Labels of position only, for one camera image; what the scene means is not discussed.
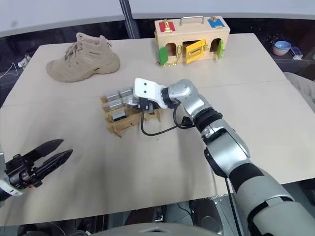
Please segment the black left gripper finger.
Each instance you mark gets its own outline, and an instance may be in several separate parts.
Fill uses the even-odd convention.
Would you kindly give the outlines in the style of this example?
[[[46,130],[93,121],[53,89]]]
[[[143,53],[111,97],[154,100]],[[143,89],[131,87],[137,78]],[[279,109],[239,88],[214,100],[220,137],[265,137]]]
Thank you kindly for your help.
[[[38,159],[47,156],[48,154],[55,151],[61,143],[64,141],[64,139],[54,139],[47,141],[40,146],[36,147],[32,151],[28,152],[27,154],[23,155],[23,159],[29,163],[32,164]]]
[[[47,175],[49,175],[51,172],[56,170],[58,167],[63,165],[68,158],[73,153],[73,149],[66,150],[64,152],[58,153],[48,160],[46,160],[42,166],[36,169],[35,176],[38,181],[41,181],[44,179]]]

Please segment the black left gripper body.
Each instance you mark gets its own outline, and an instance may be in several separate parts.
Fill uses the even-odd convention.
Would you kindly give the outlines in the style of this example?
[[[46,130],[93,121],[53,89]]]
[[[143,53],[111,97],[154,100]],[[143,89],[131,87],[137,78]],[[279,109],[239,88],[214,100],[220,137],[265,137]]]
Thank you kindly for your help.
[[[9,183],[17,189],[39,187],[42,180],[34,172],[34,161],[20,154],[15,155],[5,164],[5,173]]]

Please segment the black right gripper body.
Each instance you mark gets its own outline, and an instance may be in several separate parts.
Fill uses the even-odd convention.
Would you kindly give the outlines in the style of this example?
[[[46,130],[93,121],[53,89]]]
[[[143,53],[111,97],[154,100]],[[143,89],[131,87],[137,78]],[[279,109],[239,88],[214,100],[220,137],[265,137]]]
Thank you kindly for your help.
[[[138,108],[141,111],[145,111],[148,112],[150,115],[154,115],[155,114],[155,110],[159,109],[160,106],[158,105],[158,103],[149,100],[147,98],[139,98],[138,99]]]

